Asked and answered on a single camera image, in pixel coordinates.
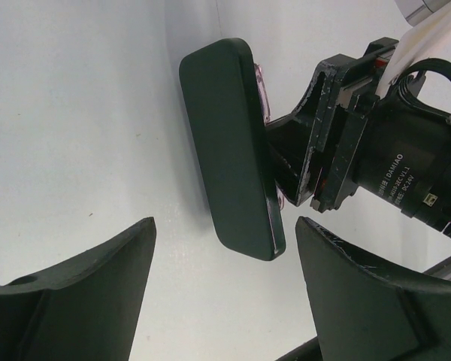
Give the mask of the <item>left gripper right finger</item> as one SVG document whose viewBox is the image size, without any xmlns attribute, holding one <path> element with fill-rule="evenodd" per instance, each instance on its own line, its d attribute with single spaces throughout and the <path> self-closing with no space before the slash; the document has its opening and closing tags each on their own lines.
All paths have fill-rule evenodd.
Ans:
<svg viewBox="0 0 451 361">
<path fill-rule="evenodd" d="M 308 217 L 295 234 L 316 336 L 287 360 L 451 360 L 451 281 L 351 244 Z"/>
</svg>

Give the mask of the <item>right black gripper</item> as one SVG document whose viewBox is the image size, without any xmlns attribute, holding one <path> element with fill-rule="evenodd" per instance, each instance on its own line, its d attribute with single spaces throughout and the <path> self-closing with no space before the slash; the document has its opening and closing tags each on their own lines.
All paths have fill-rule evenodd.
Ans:
<svg viewBox="0 0 451 361">
<path fill-rule="evenodd" d="M 380 38 L 358 59 L 343 54 L 324 59 L 294 109 L 266 126 L 275 182 L 289 203 L 309 200 L 323 213 L 355 193 L 353 159 L 397 43 Z"/>
</svg>

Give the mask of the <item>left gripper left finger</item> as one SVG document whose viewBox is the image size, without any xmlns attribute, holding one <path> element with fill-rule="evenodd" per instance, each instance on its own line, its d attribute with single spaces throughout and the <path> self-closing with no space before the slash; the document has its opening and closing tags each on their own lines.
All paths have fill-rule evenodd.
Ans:
<svg viewBox="0 0 451 361">
<path fill-rule="evenodd" d="M 155 220 L 147 217 L 0 285 L 0 360 L 128 360 L 155 244 Z"/>
</svg>

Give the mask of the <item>pink frame purple sunglasses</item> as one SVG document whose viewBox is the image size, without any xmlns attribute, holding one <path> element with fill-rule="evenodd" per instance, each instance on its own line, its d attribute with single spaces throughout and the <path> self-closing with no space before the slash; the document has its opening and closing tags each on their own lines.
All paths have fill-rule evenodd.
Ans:
<svg viewBox="0 0 451 361">
<path fill-rule="evenodd" d="M 256 83 L 257 83 L 257 87 L 258 87 L 258 91 L 259 91 L 259 100 L 260 100 L 261 109 L 262 109 L 262 119 L 263 119 L 264 125 L 266 126 L 271 122 L 271 110 L 270 110 L 268 95 L 267 95 L 267 91 L 266 91 L 266 87 L 265 87 L 264 76 L 262 73 L 261 66 L 259 64 L 255 63 L 254 69 L 255 69 Z M 276 187 L 276 190 L 277 190 L 277 199 L 278 199 L 279 209 L 282 211 L 284 204 L 285 204 L 285 198 L 284 198 L 284 195 L 282 194 L 282 192 L 280 191 L 279 187 Z"/>
</svg>

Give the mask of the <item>black glasses case beige lining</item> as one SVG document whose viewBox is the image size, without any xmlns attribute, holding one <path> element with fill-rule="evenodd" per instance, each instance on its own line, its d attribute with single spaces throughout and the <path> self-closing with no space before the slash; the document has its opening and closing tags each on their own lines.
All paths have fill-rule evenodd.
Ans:
<svg viewBox="0 0 451 361">
<path fill-rule="evenodd" d="M 271 261 L 286 249 L 253 53 L 224 38 L 187 56 L 180 86 L 219 241 Z"/>
</svg>

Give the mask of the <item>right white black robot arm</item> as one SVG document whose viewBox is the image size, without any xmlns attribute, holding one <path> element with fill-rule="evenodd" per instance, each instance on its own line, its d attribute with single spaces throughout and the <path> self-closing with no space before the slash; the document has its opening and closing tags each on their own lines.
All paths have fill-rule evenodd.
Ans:
<svg viewBox="0 0 451 361">
<path fill-rule="evenodd" d="M 321 61 L 298 105 L 266 126 L 280 191 L 295 206 L 338 209 L 364 188 L 451 238 L 451 63 L 408 66 L 384 97 L 398 42 Z"/>
</svg>

